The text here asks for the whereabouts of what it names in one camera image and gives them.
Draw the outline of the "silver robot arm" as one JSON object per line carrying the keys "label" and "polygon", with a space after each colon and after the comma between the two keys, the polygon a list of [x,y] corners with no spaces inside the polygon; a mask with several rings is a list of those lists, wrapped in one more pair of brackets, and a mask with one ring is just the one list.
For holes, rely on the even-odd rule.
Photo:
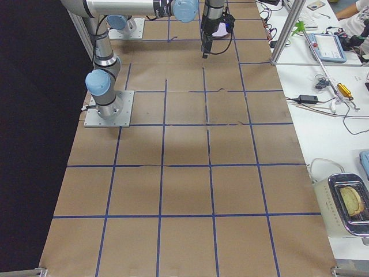
{"label": "silver robot arm", "polygon": [[114,53],[108,27],[123,29],[129,16],[154,19],[174,16],[182,23],[195,19],[198,1],[62,1],[63,6],[83,19],[93,46],[93,70],[85,79],[99,117],[113,119],[121,113],[123,100],[114,90],[121,61]]}
{"label": "silver robot arm", "polygon": [[125,17],[123,15],[108,15],[106,17],[110,40],[142,40],[145,18]]}

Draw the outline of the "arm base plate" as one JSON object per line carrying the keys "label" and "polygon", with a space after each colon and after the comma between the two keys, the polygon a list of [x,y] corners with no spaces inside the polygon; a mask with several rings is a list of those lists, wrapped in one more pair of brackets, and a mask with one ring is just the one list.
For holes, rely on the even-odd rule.
{"label": "arm base plate", "polygon": [[115,101],[102,106],[95,102],[91,96],[89,105],[92,108],[86,110],[84,126],[86,128],[128,128],[131,121],[131,113],[134,103],[134,91],[114,91]]}
{"label": "arm base plate", "polygon": [[142,40],[144,34],[144,18],[131,18],[122,30],[111,29],[109,38],[111,40]]}

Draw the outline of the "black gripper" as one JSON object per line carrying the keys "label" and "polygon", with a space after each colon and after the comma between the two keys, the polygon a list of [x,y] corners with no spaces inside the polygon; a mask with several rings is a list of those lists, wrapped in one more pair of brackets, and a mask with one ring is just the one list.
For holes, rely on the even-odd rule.
{"label": "black gripper", "polygon": [[219,28],[220,19],[211,19],[202,17],[201,20],[201,40],[202,40],[202,58],[207,59],[207,55],[212,53],[213,33]]}

